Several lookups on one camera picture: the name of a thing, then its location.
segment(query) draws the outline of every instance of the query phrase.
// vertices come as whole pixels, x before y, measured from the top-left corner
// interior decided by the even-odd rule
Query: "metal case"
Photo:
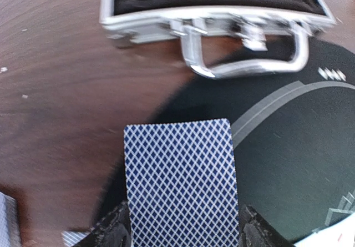
[[[114,0],[102,0],[100,23],[118,48],[181,39],[186,64],[197,74],[218,79],[266,73],[298,72],[308,61],[308,38],[336,24],[323,0],[324,15],[255,6],[174,7],[114,15]],[[237,25],[240,30],[232,28]],[[240,37],[246,48],[266,50],[265,35],[293,36],[289,61],[250,59],[208,68],[202,58],[201,36]]]

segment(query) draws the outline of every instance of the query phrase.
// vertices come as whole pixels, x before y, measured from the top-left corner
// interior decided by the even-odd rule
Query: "silver handle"
[[[191,25],[183,26],[180,34],[182,55],[191,69],[206,78],[221,79],[270,73],[292,73],[302,70],[310,56],[308,32],[297,23],[290,24],[295,38],[295,53],[289,62],[272,59],[250,59],[208,68],[202,57],[201,34],[203,31]]]

